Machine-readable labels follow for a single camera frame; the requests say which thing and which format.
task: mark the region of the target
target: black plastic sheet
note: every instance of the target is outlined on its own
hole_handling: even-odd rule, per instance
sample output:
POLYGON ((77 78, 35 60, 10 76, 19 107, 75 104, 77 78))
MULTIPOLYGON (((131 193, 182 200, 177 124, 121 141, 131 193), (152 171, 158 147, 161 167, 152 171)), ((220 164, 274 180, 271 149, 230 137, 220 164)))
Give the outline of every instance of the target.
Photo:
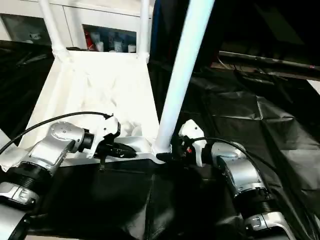
POLYGON ((49 46, 0 40, 0 128, 10 138, 26 128, 53 61, 49 46))
MULTIPOLYGON (((27 124, 53 57, 45 47, 1 46, 0 127, 13 136, 27 124)), ((171 67, 151 62, 148 68, 160 117, 171 67)), ((206 136, 242 144, 296 236, 317 240, 319 100, 304 80, 204 69, 191 78, 175 135, 193 119, 206 136)), ((247 238, 220 173, 208 165, 181 162, 115 162, 108 163, 105 172, 96 164, 62 167, 33 218, 33 235, 88 240, 247 238)))

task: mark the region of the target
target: white pvc pipe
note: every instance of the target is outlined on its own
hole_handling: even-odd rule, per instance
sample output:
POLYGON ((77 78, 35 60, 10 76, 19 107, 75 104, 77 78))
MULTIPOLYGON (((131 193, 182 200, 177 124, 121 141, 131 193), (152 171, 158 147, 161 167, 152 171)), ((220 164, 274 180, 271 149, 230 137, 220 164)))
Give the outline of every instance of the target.
POLYGON ((138 57, 149 61, 149 6, 150 0, 141 0, 140 8, 140 30, 139 30, 139 43, 137 48, 138 57))
POLYGON ((190 0, 166 94, 158 135, 152 145, 154 153, 171 151, 171 138, 214 2, 215 0, 190 0))
POLYGON ((54 16, 50 9, 49 0, 39 0, 40 8, 43 14, 43 19, 45 22, 46 29, 49 33, 51 44, 52 44, 52 52, 53 54, 66 54, 68 53, 67 49, 63 45, 61 41, 60 34, 57 29, 57 25, 54 19, 54 16))

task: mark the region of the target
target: black tarp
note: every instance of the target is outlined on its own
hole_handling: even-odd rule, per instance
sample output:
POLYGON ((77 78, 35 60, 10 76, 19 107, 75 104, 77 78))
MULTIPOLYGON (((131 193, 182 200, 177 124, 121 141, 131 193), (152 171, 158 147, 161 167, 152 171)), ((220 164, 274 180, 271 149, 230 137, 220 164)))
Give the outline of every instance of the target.
MULTIPOLYGON (((1 101, 0 128, 7 128, 8 135, 22 122, 21 117, 17 123, 12 120, 15 114, 24 116, 33 109, 50 69, 48 49, 38 62, 21 60, 24 50, 27 59, 37 59, 37 51, 43 54, 40 49, 15 53, 11 48, 7 60, 1 54, 1 96, 7 97, 1 101), (33 97, 29 104, 21 97, 28 90, 33 97)), ((148 68, 160 116, 171 67, 151 62, 148 68)), ((193 74, 176 130, 193 119, 206 136, 242 144, 297 237, 315 240, 319 231, 314 215, 320 216, 319 101, 304 80, 204 69, 193 74)), ((105 172, 96 164, 60 168, 30 233, 88 240, 246 238, 218 172, 208 165, 156 165, 150 160, 109 163, 105 172)))

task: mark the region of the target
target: cable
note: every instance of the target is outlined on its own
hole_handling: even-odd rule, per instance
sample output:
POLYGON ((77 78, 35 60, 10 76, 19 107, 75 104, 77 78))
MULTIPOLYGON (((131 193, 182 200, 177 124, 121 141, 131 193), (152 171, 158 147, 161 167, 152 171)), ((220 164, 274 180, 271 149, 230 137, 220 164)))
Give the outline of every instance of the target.
POLYGON ((45 125, 47 123, 53 122, 55 120, 59 120, 59 119, 63 119, 63 118, 67 118, 67 117, 71 117, 71 116, 76 116, 76 115, 86 115, 86 114, 90 114, 90 115, 100 115, 103 116, 105 119, 111 118, 113 115, 108 115, 102 112, 97 112, 97 111, 78 111, 78 112, 73 112, 73 113, 68 113, 68 114, 64 114, 64 115, 60 115, 60 116, 56 116, 53 118, 50 118, 48 120, 42 121, 37 123, 36 125, 33 125, 31 127, 29 127, 28 129, 24 130, 22 133, 20 133, 19 135, 17 135, 16 137, 14 137, 12 140, 10 140, 6 145, 4 145, 1 149, 0 149, 0 155, 11 145, 14 143, 15 140, 21 138, 23 135, 29 133, 30 131, 32 131, 33 129, 36 129, 42 125, 45 125))
POLYGON ((225 65, 218 56, 216 58, 218 59, 219 63, 221 63, 221 65, 224 66, 225 69, 231 70, 231 68, 227 67, 227 65, 225 65))
MULTIPOLYGON (((236 149, 240 150, 249 160, 250 162, 252 163, 252 165, 254 166, 254 168, 258 171, 264 185, 266 186, 266 188, 270 191, 270 188, 268 187, 268 183, 267 181, 265 180, 264 176, 260 173, 260 170, 259 168, 257 167, 255 161, 253 160, 253 158, 250 156, 249 153, 247 153, 245 150, 243 150, 240 146, 238 146, 237 144, 231 142, 231 141, 228 141, 228 140, 224 140, 224 139, 221 139, 221 138, 217 138, 217 137, 212 137, 212 136, 203 136, 203 137, 197 137, 197 138, 191 138, 190 141, 191 143, 194 143, 196 141, 200 141, 200 140, 214 140, 216 142, 221 142, 221 143, 225 143, 225 144, 228 144, 230 146, 233 146, 235 147, 236 149)), ((271 168, 272 170, 275 170, 274 167, 272 167, 269 163, 267 163, 266 161, 262 160, 261 158, 259 159, 263 164, 267 165, 269 168, 271 168)))

